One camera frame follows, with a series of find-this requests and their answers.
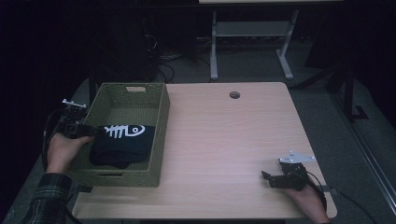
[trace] white fish bone graphic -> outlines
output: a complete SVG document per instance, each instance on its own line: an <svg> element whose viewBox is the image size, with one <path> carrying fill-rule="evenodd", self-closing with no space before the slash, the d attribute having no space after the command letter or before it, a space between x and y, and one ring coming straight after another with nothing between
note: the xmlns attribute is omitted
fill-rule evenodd
<svg viewBox="0 0 396 224"><path fill-rule="evenodd" d="M135 136L138 136L139 134L143 133L146 130L145 126L142 126L142 125L139 125L139 126L142 128L142 130L140 130L140 132L139 132L139 129L134 127L134 128L132 128L132 133L129 133L128 125L111 125L110 128L105 127L105 129L106 129L106 133L110 132L110 137L117 138L117 136L118 136L118 138L122 138L122 133L124 133L124 132L125 132L126 137L135 137Z"/></svg>

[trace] green storage basket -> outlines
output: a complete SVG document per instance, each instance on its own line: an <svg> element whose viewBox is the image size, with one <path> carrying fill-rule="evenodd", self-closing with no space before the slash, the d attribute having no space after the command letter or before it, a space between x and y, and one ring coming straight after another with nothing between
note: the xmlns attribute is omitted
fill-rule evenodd
<svg viewBox="0 0 396 224"><path fill-rule="evenodd" d="M155 134L147 158L131 163L126 169L95 166L84 146L68 174L85 186L158 187L163 165L163 146L169 114L169 95L162 83L103 83L88 112L85 124L151 125Z"/></svg>

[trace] folded t-shirt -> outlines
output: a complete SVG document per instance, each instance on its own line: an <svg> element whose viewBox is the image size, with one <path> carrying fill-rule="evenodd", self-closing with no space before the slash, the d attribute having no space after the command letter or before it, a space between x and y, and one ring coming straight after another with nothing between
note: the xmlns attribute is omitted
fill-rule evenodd
<svg viewBox="0 0 396 224"><path fill-rule="evenodd" d="M155 127L148 125L111 125L95 136L90 161L124 169L131 162L142 161L151 151Z"/></svg>

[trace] sleeve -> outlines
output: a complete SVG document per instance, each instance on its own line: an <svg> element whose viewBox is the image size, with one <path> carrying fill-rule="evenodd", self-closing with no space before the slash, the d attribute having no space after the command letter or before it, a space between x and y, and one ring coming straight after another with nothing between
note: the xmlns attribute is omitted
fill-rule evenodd
<svg viewBox="0 0 396 224"><path fill-rule="evenodd" d="M65 223L64 208L71 185L66 175L43 175L22 223Z"/></svg>

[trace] gray carpet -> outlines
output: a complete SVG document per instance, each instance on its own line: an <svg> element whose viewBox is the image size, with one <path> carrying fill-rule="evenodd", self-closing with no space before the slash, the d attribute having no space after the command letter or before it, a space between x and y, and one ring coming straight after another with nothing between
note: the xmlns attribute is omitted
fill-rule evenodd
<svg viewBox="0 0 396 224"><path fill-rule="evenodd" d="M305 68L304 63L310 43L292 42L287 54L294 80L286 80L275 53L276 42L256 46L235 54L219 54L219 80L217 82L281 81L288 86L298 84L317 73L318 69ZM208 82L210 78L209 54L201 54L200 60L179 59L167 63L175 69L175 83ZM167 76L172 72L162 66ZM328 185L333 186L358 201L376 219L377 223L396 223L393 214L376 184L368 164L362 156L360 144L351 132L351 124L340 113L336 103L340 95L330 95L324 90L327 78L323 78L303 91L291 91L291 97L304 125L311 146ZM87 85L84 83L75 95L75 101L88 102ZM372 148L390 183L395 186L396 132L373 103L368 91L356 82L355 105L361 105L369 116L357 120L353 127ZM11 208L10 219L5 223L18 223L27 210L28 201L43 174L38 161ZM372 223L353 203L341 195L333 196L338 215L333 223ZM83 223L138 223L138 220L83 220ZM310 223L305 218L288 220L289 224Z"/></svg>

